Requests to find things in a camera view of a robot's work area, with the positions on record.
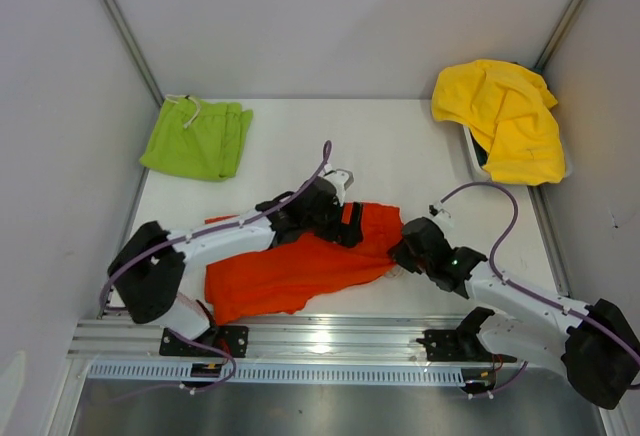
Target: white drawstring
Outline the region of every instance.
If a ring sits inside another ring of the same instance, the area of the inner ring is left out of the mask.
[[[200,110],[202,109],[202,106],[200,105],[200,101],[198,101],[198,98],[196,98],[194,96],[190,96],[188,94],[186,94],[186,95],[167,94],[165,96],[165,99],[167,101],[170,101],[170,102],[176,103],[176,104],[178,104],[180,102],[180,99],[182,99],[182,98],[186,98],[189,101],[193,102],[193,104],[196,105],[196,112],[193,113],[193,116],[191,116],[191,119],[189,121],[187,121],[186,123],[184,123],[182,125],[182,127],[184,129],[187,129],[189,126],[191,126],[191,123],[193,123],[195,121],[195,119],[198,117],[198,114],[200,114]]]

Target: metal floor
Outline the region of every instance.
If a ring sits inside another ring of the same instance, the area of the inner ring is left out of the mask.
[[[493,401],[458,388],[234,383],[189,396],[145,384],[88,380],[74,436],[602,436],[597,410],[559,377],[531,370]]]

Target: crumpled fabric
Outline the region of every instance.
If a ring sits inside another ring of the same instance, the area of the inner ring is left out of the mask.
[[[350,214],[352,203],[345,206]],[[400,209],[363,203],[360,227],[363,240],[353,248],[306,233],[294,243],[208,265],[205,298],[216,323],[294,313],[313,296],[378,279],[395,266],[387,252],[402,239]]]
[[[483,169],[500,183],[557,183],[565,175],[558,104],[539,74],[504,61],[481,59],[438,76],[431,110],[436,121],[468,126],[488,153]]]
[[[140,163],[154,171],[205,181],[236,175],[253,111],[240,103],[167,97]]]

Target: white wall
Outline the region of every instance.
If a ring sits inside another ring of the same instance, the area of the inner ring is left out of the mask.
[[[155,107],[98,0],[0,0],[0,371],[37,435],[76,321],[97,310]]]
[[[619,305],[640,336],[639,3],[589,0],[545,76],[575,162],[546,188],[571,287]],[[640,434],[640,394],[623,401]]]
[[[430,96],[445,66],[531,66],[568,0],[118,0],[160,87],[219,98]]]

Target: perforated metal strip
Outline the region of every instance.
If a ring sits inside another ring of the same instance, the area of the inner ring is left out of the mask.
[[[225,366],[221,376],[230,373]],[[89,371],[96,379],[137,379],[154,381],[211,381],[190,377],[190,363],[96,362]],[[353,384],[372,386],[463,386],[460,368],[337,366],[308,364],[238,364],[231,380],[237,383]]]

